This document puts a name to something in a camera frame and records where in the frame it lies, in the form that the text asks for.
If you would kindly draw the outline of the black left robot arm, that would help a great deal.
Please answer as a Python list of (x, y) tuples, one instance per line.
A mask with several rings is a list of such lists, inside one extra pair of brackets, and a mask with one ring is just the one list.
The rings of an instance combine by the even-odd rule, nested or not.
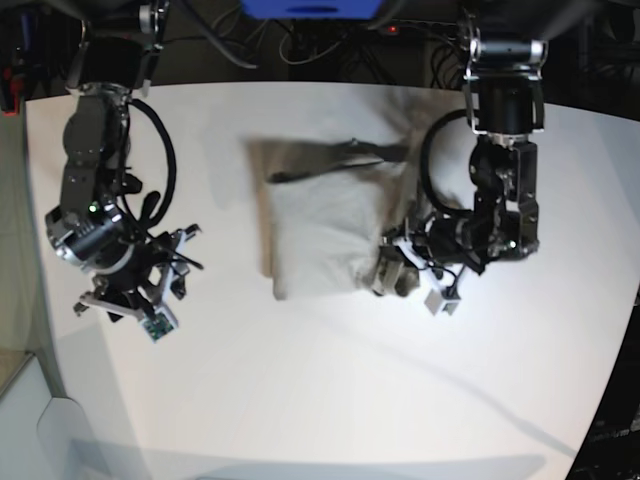
[[(430, 276), (449, 307), (464, 272), (480, 275), (491, 263), (524, 260), (539, 248), (538, 147), (530, 137), (544, 129), (548, 43), (519, 32), (495, 2), (465, 1), (461, 11), (456, 49), (464, 59), (465, 106), (436, 120), (422, 140), (416, 198), (381, 240), (371, 285), (377, 296), (405, 297)], [(466, 120), (476, 137), (471, 208), (447, 203), (431, 179), (436, 137), (456, 120)]]

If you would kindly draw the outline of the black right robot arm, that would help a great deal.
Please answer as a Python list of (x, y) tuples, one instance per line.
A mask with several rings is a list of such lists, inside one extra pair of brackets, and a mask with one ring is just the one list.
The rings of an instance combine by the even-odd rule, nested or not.
[[(168, 296), (182, 299), (186, 276), (201, 266), (182, 252), (198, 225), (151, 233), (172, 203), (177, 161), (161, 119), (134, 96), (150, 86), (169, 4), (91, 1), (88, 7), (93, 17), (82, 23), (67, 79), (77, 103), (63, 133), (60, 200), (45, 217), (46, 234), (58, 257), (91, 276), (93, 288), (79, 297), (77, 315), (95, 308), (112, 322), (130, 317), (157, 340), (178, 326)], [(127, 167), (131, 109), (151, 121), (167, 161), (164, 191), (147, 193), (138, 214), (127, 202), (143, 189)]]

